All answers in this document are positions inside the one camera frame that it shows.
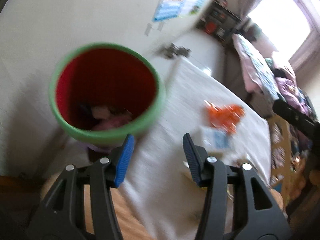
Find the shelf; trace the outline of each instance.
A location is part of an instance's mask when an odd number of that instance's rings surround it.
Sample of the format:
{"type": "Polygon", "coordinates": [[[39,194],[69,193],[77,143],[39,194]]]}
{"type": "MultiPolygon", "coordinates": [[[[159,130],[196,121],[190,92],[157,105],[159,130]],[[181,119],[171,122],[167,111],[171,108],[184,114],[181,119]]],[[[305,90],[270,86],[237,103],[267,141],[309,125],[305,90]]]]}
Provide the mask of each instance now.
{"type": "Polygon", "coordinates": [[[229,11],[227,8],[220,5],[217,1],[214,1],[213,3],[215,7],[217,7],[218,9],[221,9],[226,15],[233,18],[233,20],[236,21],[237,23],[242,22],[242,20],[237,15],[235,15],[233,12],[229,11]]]}

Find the pillow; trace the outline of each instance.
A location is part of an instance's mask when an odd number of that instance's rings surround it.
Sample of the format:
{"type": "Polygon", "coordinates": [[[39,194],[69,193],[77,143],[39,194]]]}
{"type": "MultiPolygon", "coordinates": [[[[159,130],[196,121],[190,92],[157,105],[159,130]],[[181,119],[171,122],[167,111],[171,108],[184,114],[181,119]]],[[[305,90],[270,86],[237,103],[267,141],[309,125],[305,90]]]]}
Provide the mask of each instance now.
{"type": "Polygon", "coordinates": [[[258,67],[262,66],[262,71],[268,75],[273,76],[272,71],[260,52],[258,52],[257,49],[243,36],[233,34],[232,39],[240,57],[245,90],[247,90],[248,93],[261,91],[262,81],[259,78],[259,73],[255,64],[259,64],[260,66],[258,67]]]}
{"type": "Polygon", "coordinates": [[[278,51],[274,51],[271,55],[273,60],[274,68],[281,69],[287,79],[291,80],[292,83],[297,86],[296,75],[294,74],[293,68],[290,65],[289,61],[278,51]]]}

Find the white table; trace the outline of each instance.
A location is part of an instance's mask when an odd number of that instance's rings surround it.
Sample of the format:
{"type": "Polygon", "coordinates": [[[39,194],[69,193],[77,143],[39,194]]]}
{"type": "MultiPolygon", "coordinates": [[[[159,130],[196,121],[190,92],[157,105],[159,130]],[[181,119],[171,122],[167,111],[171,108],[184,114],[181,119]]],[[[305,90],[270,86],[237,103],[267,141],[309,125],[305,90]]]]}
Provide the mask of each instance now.
{"type": "MultiPolygon", "coordinates": [[[[203,207],[205,193],[181,172],[185,160],[182,137],[199,125],[208,125],[204,100],[217,106],[235,103],[244,107],[246,115],[234,135],[235,150],[223,162],[232,165],[248,154],[266,184],[271,171],[269,128],[267,121],[187,59],[179,59],[166,71],[166,107],[148,136],[136,146],[120,190],[151,236],[157,240],[191,240],[199,223],[195,214],[203,207]]],[[[228,202],[228,208],[230,227],[232,203],[228,202]]]]}

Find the window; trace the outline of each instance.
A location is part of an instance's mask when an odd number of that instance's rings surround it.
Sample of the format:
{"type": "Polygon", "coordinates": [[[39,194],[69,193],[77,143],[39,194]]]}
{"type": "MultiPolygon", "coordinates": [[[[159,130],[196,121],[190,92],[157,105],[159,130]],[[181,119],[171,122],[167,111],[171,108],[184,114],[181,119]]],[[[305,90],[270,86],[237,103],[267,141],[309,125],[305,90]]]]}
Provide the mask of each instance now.
{"type": "Polygon", "coordinates": [[[262,0],[248,16],[287,59],[311,31],[306,16],[294,0],[262,0]]]}

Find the orange toy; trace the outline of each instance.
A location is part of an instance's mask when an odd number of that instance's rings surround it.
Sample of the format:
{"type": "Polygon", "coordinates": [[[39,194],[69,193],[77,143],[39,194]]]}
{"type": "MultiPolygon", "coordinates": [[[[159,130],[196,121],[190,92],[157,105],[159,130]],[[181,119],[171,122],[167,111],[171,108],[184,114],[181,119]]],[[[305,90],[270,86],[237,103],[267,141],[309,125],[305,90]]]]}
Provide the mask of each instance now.
{"type": "Polygon", "coordinates": [[[236,133],[236,125],[244,116],[244,109],[239,105],[229,105],[224,108],[216,107],[205,101],[210,123],[216,128],[223,128],[229,134],[236,133]]]}

